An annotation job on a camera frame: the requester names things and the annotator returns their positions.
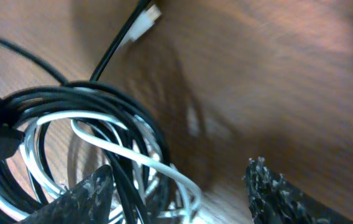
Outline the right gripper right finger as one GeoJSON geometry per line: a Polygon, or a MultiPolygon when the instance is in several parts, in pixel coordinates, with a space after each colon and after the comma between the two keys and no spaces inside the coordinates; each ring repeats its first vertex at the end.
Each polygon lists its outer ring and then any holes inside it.
{"type": "Polygon", "coordinates": [[[263,157],[249,159],[243,180],[255,224],[353,224],[270,170],[263,157]]]}

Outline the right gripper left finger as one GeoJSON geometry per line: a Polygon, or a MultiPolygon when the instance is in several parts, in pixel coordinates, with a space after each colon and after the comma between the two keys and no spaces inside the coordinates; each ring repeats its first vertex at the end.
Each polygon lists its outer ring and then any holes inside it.
{"type": "Polygon", "coordinates": [[[103,165],[73,189],[19,224],[108,223],[113,190],[112,168],[103,165]]]}

